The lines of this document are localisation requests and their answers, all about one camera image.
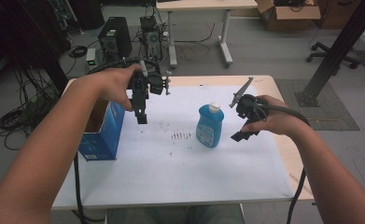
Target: gray pants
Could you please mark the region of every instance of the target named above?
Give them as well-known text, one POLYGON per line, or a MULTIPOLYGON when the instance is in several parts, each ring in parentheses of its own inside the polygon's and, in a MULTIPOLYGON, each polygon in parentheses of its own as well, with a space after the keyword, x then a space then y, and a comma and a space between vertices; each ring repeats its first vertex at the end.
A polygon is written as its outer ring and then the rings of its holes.
MULTIPOLYGON (((108 224, 164 224, 156 208, 112 209, 107 213, 108 224)), ((187 224, 244 224, 240 204, 191 206, 187 224)))

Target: open box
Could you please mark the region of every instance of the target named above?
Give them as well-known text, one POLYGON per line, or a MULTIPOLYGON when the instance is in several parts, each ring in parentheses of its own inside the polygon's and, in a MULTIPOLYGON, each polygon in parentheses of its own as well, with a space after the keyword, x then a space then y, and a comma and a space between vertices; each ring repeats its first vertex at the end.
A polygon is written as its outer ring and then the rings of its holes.
POLYGON ((124 113, 124 108, 116 103, 96 102, 78 147, 87 161, 116 159, 124 113))
POLYGON ((311 20, 319 20, 321 13, 313 0, 301 7, 276 7, 272 0, 257 0, 260 20, 270 31, 306 30, 311 20))

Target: person's left arm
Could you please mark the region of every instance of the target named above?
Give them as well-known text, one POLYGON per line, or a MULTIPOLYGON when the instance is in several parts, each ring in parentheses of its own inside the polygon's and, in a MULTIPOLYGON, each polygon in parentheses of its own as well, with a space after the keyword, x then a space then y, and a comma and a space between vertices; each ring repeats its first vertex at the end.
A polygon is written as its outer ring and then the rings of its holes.
POLYGON ((132 105, 126 88, 134 70, 109 69, 76 79, 36 127, 0 183, 0 223, 49 223, 95 102, 132 105))

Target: person's right arm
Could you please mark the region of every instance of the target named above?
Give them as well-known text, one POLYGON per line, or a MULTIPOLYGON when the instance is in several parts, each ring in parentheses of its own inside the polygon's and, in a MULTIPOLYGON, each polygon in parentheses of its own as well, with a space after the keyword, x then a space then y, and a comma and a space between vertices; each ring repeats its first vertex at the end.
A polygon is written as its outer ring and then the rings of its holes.
MULTIPOLYGON (((286 106, 270 96, 269 105, 286 106)), ((271 111, 267 121, 243 127, 243 132, 267 130, 284 134, 296 144, 324 223, 365 223, 365 189, 334 156, 321 137, 303 121, 271 111)))

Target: white bottle cap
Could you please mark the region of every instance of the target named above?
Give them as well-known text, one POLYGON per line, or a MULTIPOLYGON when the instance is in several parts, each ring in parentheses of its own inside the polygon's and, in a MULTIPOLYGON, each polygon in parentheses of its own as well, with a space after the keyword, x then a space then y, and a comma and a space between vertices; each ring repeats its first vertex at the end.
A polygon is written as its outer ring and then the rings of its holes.
POLYGON ((217 113, 220 110, 220 104, 218 102, 212 102, 209 105, 209 111, 212 113, 217 113))

